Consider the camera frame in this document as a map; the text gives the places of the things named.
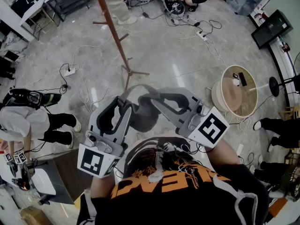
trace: marble floor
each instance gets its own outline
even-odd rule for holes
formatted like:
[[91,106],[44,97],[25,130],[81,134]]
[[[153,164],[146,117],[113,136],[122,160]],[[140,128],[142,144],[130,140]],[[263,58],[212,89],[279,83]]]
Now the marble floor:
[[[161,5],[157,1],[144,5],[143,9],[150,17],[156,17],[162,13]],[[149,72],[150,75],[132,76],[130,86],[139,83],[150,84],[157,89],[184,86],[205,99],[206,105],[212,107],[211,92],[206,87],[211,88],[230,65],[236,64],[246,68],[254,77],[258,87],[267,84],[271,76],[279,80],[269,51],[259,50],[251,37],[255,26],[248,17],[236,15],[222,0],[208,0],[192,16],[197,20],[215,20],[222,23],[222,28],[214,29],[210,37],[224,64],[219,56],[211,54],[207,46],[198,38],[192,38],[195,34],[192,27],[170,28],[166,24],[164,15],[155,20],[147,19],[142,16],[140,7],[133,8],[132,13],[138,16],[138,22],[123,27],[116,25],[117,32],[119,37],[129,33],[129,36],[122,41],[122,45],[126,56],[133,58],[129,61],[131,68]],[[109,28],[107,25],[92,24],[93,21],[104,21],[101,9],[95,1],[91,2],[89,10],[83,7],[68,15],[59,27],[48,27],[47,33],[42,33],[39,41],[35,40],[29,44],[26,57],[16,65],[17,87],[42,90],[59,88],[64,83],[58,72],[59,68],[64,63],[76,64],[80,73],[77,71],[75,75],[70,76],[73,81],[67,79],[70,88],[62,96],[58,105],[50,107],[52,113],[75,114],[81,121],[83,129],[76,135],[74,148],[78,147],[79,142],[83,142],[90,118],[90,113],[83,102],[101,99],[105,91],[108,93],[102,101],[120,95],[124,90],[127,77],[121,67],[123,62],[116,44],[112,38],[109,39],[111,36]],[[204,22],[201,23],[201,28],[205,32],[211,31],[211,27]],[[216,53],[212,47],[210,49],[212,53]],[[14,83],[14,81],[2,81],[1,99]],[[144,92],[143,89],[135,89],[129,100],[137,102],[137,98]],[[264,87],[258,90],[258,95],[258,105],[260,105],[271,93],[268,87]],[[248,127],[245,123],[241,124],[241,128],[239,124],[230,126],[225,140],[235,150],[242,142],[244,148],[241,157],[246,164],[251,152],[254,153],[253,164],[257,164],[260,154],[263,154],[266,161],[283,162],[286,150],[275,148],[271,153],[266,151],[273,134],[265,131],[255,132],[252,125],[253,122],[263,117],[279,118],[278,111],[283,110],[284,106],[285,99],[281,91],[278,97],[270,97],[257,109],[251,116],[253,121],[250,121],[251,124]],[[230,114],[227,120],[236,123],[236,118],[233,116],[230,119]],[[174,129],[175,127],[166,118],[160,117],[150,132],[142,134],[130,129],[125,142],[131,147],[139,139]],[[65,150],[66,148],[59,144],[46,144],[42,151],[32,156],[39,157]],[[197,159],[210,166],[205,156],[200,153],[197,156]],[[118,167],[123,169],[122,162],[118,164]],[[57,212],[61,214],[60,206],[54,206],[57,206]],[[42,206],[43,210],[49,210],[46,212],[49,216],[53,214],[53,208],[50,209],[50,207]],[[55,216],[51,216],[50,220],[53,224],[61,224]],[[74,219],[72,222],[66,219],[65,224],[74,224]]]

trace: black floor fan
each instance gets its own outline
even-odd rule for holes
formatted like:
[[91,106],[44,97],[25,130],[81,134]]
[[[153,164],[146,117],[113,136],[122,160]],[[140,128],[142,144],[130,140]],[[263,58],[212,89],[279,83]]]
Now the black floor fan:
[[269,86],[273,96],[277,97],[279,95],[280,86],[291,82],[294,82],[296,92],[297,93],[300,92],[300,53],[297,55],[295,59],[293,70],[295,76],[292,78],[285,79],[284,82],[281,84],[277,82],[277,79],[275,77],[270,77]]

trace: wall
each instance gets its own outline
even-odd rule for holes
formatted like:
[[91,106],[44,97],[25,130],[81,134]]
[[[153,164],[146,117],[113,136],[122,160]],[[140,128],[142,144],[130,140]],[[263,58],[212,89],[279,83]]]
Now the wall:
[[[19,26],[21,18],[3,0],[0,0],[0,19],[28,41],[34,39],[29,32]],[[26,29],[31,31],[26,23],[24,25],[26,26]]]
[[290,46],[290,56],[294,61],[300,52],[300,0],[270,0],[263,9],[267,15],[278,9],[292,25],[293,30],[284,36],[284,41]]

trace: black t-shirt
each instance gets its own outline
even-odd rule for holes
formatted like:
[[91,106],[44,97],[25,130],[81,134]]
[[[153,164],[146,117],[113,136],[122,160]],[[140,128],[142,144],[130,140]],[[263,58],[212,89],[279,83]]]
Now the black t-shirt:
[[[216,173],[183,151],[189,148],[190,144],[178,137],[155,137],[136,146],[126,158],[124,177],[111,198],[92,199],[97,211],[95,224],[240,224],[234,209],[236,198],[214,185]],[[247,167],[224,165],[218,169],[217,177],[236,191],[258,196],[255,224],[263,224],[269,197]],[[251,198],[239,204],[247,224],[252,224],[253,204]],[[78,222],[83,220],[83,213]]]

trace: white shirt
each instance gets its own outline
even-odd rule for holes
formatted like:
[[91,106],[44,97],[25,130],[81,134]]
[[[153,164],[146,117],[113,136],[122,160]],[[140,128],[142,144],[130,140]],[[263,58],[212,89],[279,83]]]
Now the white shirt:
[[31,107],[3,107],[0,110],[0,138],[6,141],[23,141],[31,127],[32,139],[43,139],[50,123],[46,110]]

